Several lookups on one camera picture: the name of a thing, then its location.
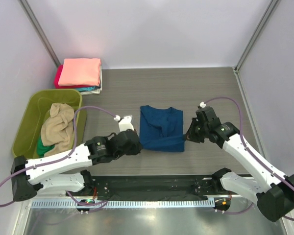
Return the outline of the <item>blue mickey t shirt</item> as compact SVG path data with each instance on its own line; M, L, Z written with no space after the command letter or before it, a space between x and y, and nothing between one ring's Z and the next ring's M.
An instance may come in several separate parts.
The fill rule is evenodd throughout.
M140 142L146 150L184 152L183 126L182 110L140 107Z

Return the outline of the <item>olive green plastic bin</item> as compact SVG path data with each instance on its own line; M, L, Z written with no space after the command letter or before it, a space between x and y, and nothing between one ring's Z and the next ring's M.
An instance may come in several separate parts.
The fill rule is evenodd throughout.
M75 111L84 105L82 95L74 89L49 89L35 93L29 100L12 146L14 157L37 159L37 142L41 127L50 117L54 103L65 103Z

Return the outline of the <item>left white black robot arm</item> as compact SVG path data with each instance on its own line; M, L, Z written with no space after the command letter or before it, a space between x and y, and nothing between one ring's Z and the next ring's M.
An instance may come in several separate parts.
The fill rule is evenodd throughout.
M31 199L42 192L81 192L92 189L90 173L65 175L65 172L93 165L109 163L127 155L138 155L143 146L133 130L112 133L91 140L59 154L40 159L26 159L21 155L11 167L12 198L14 202Z

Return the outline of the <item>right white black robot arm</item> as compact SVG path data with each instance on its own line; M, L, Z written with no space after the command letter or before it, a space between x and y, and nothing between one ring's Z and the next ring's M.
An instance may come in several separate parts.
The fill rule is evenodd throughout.
M294 175L287 176L257 152L231 122L221 123L214 109L201 103L184 138L205 140L233 156L252 176L246 179L228 168L212 174L218 193L230 191L254 203L261 214L275 222L294 209Z

